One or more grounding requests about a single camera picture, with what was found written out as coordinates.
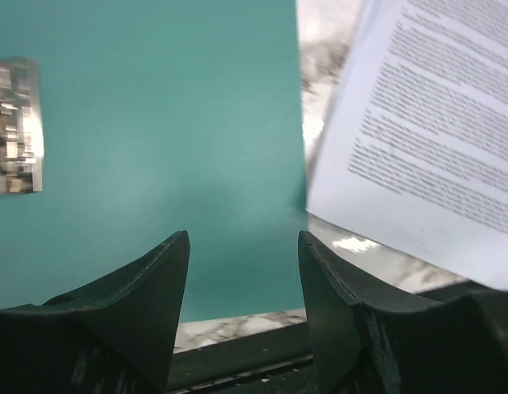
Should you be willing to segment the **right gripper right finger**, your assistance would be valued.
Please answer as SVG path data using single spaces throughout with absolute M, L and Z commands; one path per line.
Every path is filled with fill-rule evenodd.
M 508 393 L 508 291 L 411 294 L 303 231 L 300 279 L 322 393 Z

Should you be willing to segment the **printed white paper sheets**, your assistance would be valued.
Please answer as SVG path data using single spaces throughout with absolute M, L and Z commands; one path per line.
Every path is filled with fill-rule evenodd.
M 508 1 L 367 1 L 314 216 L 508 290 Z

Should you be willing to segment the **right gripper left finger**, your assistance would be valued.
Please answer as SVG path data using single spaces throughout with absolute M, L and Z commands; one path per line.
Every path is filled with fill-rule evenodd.
M 0 393 L 164 393 L 189 258 L 179 231 L 41 305 L 0 309 Z

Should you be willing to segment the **teal file folder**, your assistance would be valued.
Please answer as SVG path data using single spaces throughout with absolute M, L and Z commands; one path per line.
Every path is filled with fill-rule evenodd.
M 292 1 L 0 1 L 39 66 L 43 190 L 0 195 L 0 309 L 41 304 L 188 231 L 185 321 L 303 306 Z

